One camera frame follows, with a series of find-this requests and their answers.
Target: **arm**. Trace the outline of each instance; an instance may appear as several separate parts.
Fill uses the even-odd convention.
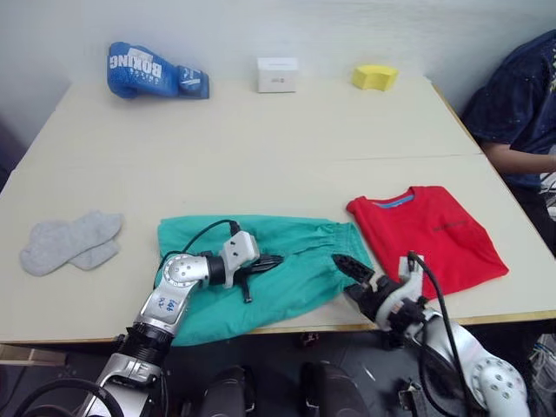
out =
[[[504,143],[483,142],[483,152],[501,174],[556,172],[556,155],[535,155],[510,149]]]

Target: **white box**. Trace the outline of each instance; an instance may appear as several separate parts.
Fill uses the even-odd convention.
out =
[[[257,58],[260,93],[295,91],[297,58]]]

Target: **grey sock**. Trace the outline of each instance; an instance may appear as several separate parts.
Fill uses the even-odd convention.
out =
[[[39,239],[41,235],[49,233],[56,228],[65,227],[69,223],[63,220],[54,220],[53,222],[42,222],[35,225],[30,233],[30,242]],[[112,256],[120,251],[120,247],[112,239],[109,241],[88,249],[73,259],[69,260],[69,263],[75,265],[76,267],[88,271],[92,268],[96,268],[103,263],[105,263]]]
[[[122,226],[122,215],[93,211],[71,223],[36,234],[19,254],[27,272],[46,275],[88,249],[110,240]]]

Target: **teal shorts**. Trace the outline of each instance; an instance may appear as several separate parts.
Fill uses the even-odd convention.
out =
[[[161,256],[170,250],[182,250],[193,235],[224,218],[239,222],[242,230],[253,235],[262,254],[282,255],[284,262],[248,278],[253,297],[249,304],[243,302],[238,286],[205,287],[194,292],[174,346],[228,339],[331,301],[354,283],[334,265],[331,254],[351,255],[371,265],[353,223],[267,215],[201,215],[162,220],[158,227]],[[201,236],[189,252],[210,250],[216,255],[229,237],[228,224],[219,225]]]

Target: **cable connector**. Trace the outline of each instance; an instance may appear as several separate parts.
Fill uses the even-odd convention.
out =
[[[235,234],[237,234],[241,231],[242,231],[242,228],[240,227],[240,223],[238,223],[234,220],[232,220],[229,223],[229,233],[230,233],[231,236],[233,236],[233,235],[235,235]]]

